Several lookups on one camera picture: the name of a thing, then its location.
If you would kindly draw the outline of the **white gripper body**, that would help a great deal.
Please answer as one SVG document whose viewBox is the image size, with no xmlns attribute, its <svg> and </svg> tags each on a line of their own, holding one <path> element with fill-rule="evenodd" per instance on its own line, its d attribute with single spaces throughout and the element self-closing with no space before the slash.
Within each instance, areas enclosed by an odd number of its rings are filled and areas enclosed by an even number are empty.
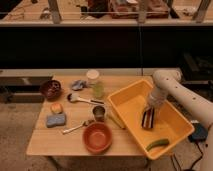
<svg viewBox="0 0 213 171">
<path fill-rule="evenodd" d="M 167 92 L 157 86 L 155 86 L 147 97 L 147 109 L 159 108 L 163 105 L 167 98 Z"/>
</svg>

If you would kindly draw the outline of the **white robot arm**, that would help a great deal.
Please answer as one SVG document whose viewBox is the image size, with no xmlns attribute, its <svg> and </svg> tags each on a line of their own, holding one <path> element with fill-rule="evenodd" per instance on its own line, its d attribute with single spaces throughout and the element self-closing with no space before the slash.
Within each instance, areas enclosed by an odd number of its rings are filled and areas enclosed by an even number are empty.
<svg viewBox="0 0 213 171">
<path fill-rule="evenodd" d="M 213 102 L 184 87 L 178 70 L 156 70 L 153 75 L 154 87 L 148 94 L 144 111 L 160 108 L 168 95 L 177 100 L 207 130 L 213 126 Z"/>
</svg>

